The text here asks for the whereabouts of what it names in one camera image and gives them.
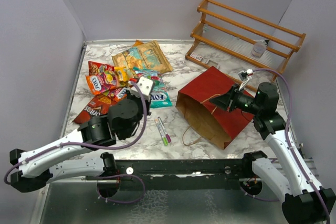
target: white marble surface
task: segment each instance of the white marble surface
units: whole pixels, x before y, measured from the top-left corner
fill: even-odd
[[[72,121],[78,113],[86,106],[86,104],[93,98],[88,85],[86,83],[85,75],[88,74],[88,61],[107,62],[113,64],[111,56],[118,54],[130,47],[130,44],[114,45],[88,45],[83,64],[80,70],[75,95],[71,105],[66,134],[78,127]],[[169,96],[176,104],[177,92],[195,77],[205,71],[204,68],[184,59],[186,52],[191,47],[191,44],[164,44],[160,43],[160,47],[167,59],[173,66],[172,72],[163,75],[163,80],[168,88]],[[211,57],[212,60],[220,63],[220,70],[236,76],[236,73],[243,68],[255,68],[245,62],[242,62],[234,57],[221,53],[208,46],[199,46],[198,54],[205,58]],[[267,81],[270,78],[269,74],[255,74],[252,84],[258,86],[258,83]],[[272,150],[261,139],[258,132],[249,123],[244,130],[230,143],[225,150],[218,149],[215,145],[203,139],[201,142],[186,147],[182,144],[182,134],[188,127],[178,110],[173,107],[151,109],[152,115],[148,117],[148,124],[142,138],[130,148],[118,151],[111,151],[116,159],[198,159],[198,158],[241,158],[245,152],[252,152],[261,150],[265,152],[268,157],[275,157]],[[286,116],[282,101],[279,101],[278,111],[282,116]],[[167,147],[163,145],[158,130],[155,126],[154,119],[158,116],[164,122],[164,125],[171,136],[172,143]],[[194,141],[199,135],[192,129],[186,133],[185,141]],[[134,138],[125,141],[117,141],[116,146],[124,145],[131,142]],[[88,154],[79,156],[82,157],[97,157],[104,150],[97,150]]]

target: snack bag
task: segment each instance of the snack bag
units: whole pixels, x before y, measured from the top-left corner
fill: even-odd
[[[164,85],[162,75],[160,74],[160,72],[147,68],[139,69],[137,67],[134,67],[134,72],[138,78],[143,76],[154,81],[155,89],[166,90],[166,86]]]
[[[163,52],[160,49],[159,44],[154,40],[152,42],[141,44],[130,48],[120,54],[112,56],[112,60],[115,66],[128,67],[128,76],[130,78],[136,77],[133,71],[134,67],[148,68],[156,70],[160,73],[166,73],[173,70]]]
[[[142,44],[143,44],[143,42],[141,42],[139,40],[136,40],[135,43],[134,43],[134,45],[132,47],[136,47],[136,46],[142,45]]]
[[[151,108],[171,107],[173,103],[170,101],[168,93],[161,89],[153,89],[151,94]]]
[[[110,91],[106,91],[103,94],[111,98],[113,101],[119,102],[127,96],[126,95],[127,90],[128,90],[127,87],[123,87],[123,88],[117,88],[117,89],[113,89]]]
[[[125,86],[124,82],[120,82],[116,73],[106,70],[93,76],[86,76],[86,81],[92,94],[101,94],[107,90],[116,89]]]
[[[89,61],[89,75],[90,76],[102,73],[106,70],[114,71],[114,66],[104,64],[104,63]]]
[[[128,81],[130,79],[127,75],[125,67],[115,67],[114,71],[117,74],[117,78],[119,81]]]
[[[74,123],[82,124],[88,122],[93,116],[104,115],[109,111],[109,107],[115,105],[109,97],[96,95],[74,119]]]

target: marker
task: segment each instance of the marker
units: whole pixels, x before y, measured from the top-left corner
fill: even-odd
[[[160,127],[160,123],[159,123],[159,121],[157,119],[155,119],[155,124],[156,124],[157,129],[159,130],[159,134],[161,135],[161,138],[162,138],[164,146],[167,146],[168,145],[167,139],[164,136],[164,134],[162,132],[162,129]]]
[[[157,119],[159,119],[159,122],[160,122],[161,128],[162,128],[162,130],[163,130],[163,133],[165,134],[165,136],[166,136],[166,138],[167,138],[167,140],[168,140],[168,143],[170,143],[172,140],[170,139],[170,136],[168,135],[168,133],[167,133],[167,131],[166,131],[166,128],[164,127],[164,125],[163,125],[163,122],[162,122],[161,118],[160,118],[160,117],[158,117]]]

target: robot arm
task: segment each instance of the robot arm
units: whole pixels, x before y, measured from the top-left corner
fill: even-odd
[[[243,87],[252,73],[251,70],[240,72],[240,76],[246,80],[241,86],[235,84],[227,93],[209,101],[228,112],[241,109],[254,115],[255,129],[279,159],[286,177],[273,167],[266,156],[251,155],[251,173],[258,175],[275,192],[282,202],[287,221],[323,221],[326,219],[326,211],[330,213],[336,196],[332,189],[324,189],[312,174],[294,145],[290,132],[286,132],[286,122],[276,112],[279,100],[277,87],[264,82],[259,85],[254,98],[243,93]]]
[[[138,86],[128,92],[126,99],[110,107],[108,114],[95,116],[70,134],[36,150],[12,150],[10,162],[19,171],[11,174],[10,185],[25,193],[62,178],[101,176],[106,172],[108,174],[104,176],[115,175],[115,161],[108,154],[90,160],[67,160],[98,148],[118,150],[130,146],[131,144],[108,147],[116,144],[116,136],[119,140],[125,140],[135,134],[142,115],[150,114],[150,94],[153,87],[152,80],[142,77]]]

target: green candy package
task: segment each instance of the green candy package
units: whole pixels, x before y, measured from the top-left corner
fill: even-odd
[[[169,99],[169,95],[162,89],[154,88],[151,94],[151,108],[171,107],[173,103]]]
[[[155,86],[151,94],[151,108],[163,108],[171,107],[173,103],[171,102],[168,93],[166,92],[166,86],[162,80],[160,72],[147,69],[147,68],[133,68],[134,72],[140,77],[146,77],[154,81]]]

